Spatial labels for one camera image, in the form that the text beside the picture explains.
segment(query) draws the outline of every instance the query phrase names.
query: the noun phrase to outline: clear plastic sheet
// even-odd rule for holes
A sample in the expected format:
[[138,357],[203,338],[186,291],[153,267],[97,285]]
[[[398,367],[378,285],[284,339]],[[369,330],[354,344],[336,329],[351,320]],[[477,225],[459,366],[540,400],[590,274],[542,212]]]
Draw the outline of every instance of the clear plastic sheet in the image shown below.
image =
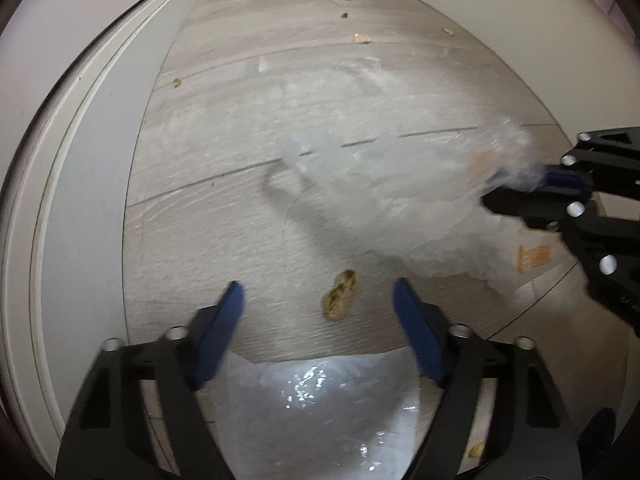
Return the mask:
[[505,296],[558,263],[558,236],[485,210],[481,196],[531,190],[543,176],[534,141],[501,118],[471,131],[376,140],[356,148],[287,137],[284,162],[328,192],[345,227],[424,276],[468,273]]
[[214,388],[220,447],[238,480],[389,480],[415,452],[409,348],[261,364],[229,353]]

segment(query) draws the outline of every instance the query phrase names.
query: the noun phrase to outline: bolt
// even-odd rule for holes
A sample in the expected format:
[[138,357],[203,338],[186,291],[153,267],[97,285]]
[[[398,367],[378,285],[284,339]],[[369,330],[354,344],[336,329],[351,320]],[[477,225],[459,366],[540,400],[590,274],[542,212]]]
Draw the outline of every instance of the bolt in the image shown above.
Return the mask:
[[603,273],[605,276],[609,276],[610,274],[616,272],[616,269],[618,268],[618,261],[616,260],[615,256],[608,254],[600,260],[598,266],[600,267],[601,273]]
[[169,341],[176,341],[178,339],[184,339],[185,337],[187,337],[188,333],[189,333],[189,331],[187,330],[186,327],[184,327],[184,326],[174,326],[173,328],[170,328],[169,330],[167,330],[164,333],[164,336]]
[[105,339],[100,345],[100,348],[103,352],[113,352],[123,345],[124,341],[122,339],[119,337],[112,337],[110,339]]
[[573,155],[565,155],[560,159],[560,163],[563,166],[572,166],[576,163],[575,157]]
[[453,337],[468,339],[471,337],[472,331],[467,325],[451,325],[449,327],[449,333]]
[[532,338],[523,335],[518,336],[515,343],[522,350],[533,350],[536,347],[536,342]]
[[584,213],[584,204],[582,202],[571,202],[566,207],[566,211],[569,214],[569,216],[578,218],[578,216]]

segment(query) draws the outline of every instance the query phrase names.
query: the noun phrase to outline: debris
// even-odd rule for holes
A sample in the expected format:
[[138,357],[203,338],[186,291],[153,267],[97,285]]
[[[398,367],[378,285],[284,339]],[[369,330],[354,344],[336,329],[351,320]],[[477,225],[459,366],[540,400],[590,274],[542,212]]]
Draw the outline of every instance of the debris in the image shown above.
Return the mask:
[[335,277],[334,288],[322,299],[322,314],[329,321],[339,321],[347,313],[349,300],[356,293],[358,276],[347,269]]
[[480,458],[482,456],[482,452],[484,451],[484,442],[480,442],[480,444],[476,444],[470,450],[468,456],[469,458]]
[[353,43],[371,43],[371,38],[366,34],[356,32],[353,35]]

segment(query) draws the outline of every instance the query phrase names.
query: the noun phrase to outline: food crumb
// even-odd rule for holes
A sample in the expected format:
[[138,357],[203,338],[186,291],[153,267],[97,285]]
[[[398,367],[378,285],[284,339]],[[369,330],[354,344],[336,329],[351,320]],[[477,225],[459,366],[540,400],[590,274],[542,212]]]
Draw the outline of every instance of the food crumb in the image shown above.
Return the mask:
[[322,314],[329,321],[340,321],[347,314],[349,300],[356,293],[358,275],[355,270],[347,269],[338,274],[334,288],[322,298]]
[[480,442],[480,444],[476,444],[469,450],[468,456],[469,458],[480,458],[482,456],[483,451],[484,451],[484,442]]
[[353,43],[371,43],[371,38],[366,34],[356,32],[353,35]]

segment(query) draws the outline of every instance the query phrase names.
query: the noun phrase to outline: crumpled plastic bag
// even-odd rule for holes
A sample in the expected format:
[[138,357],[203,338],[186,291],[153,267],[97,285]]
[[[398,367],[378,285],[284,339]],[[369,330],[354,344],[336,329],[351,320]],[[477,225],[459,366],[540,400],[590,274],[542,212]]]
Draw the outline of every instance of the crumpled plastic bag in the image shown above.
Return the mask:
[[283,160],[335,200],[345,227],[423,276],[467,273],[504,296],[557,263],[559,237],[481,205],[491,189],[532,190],[544,167],[534,141],[508,118],[453,134],[343,147],[289,136]]
[[220,449],[238,480],[388,480],[415,452],[412,350],[252,364],[231,354],[214,386]]

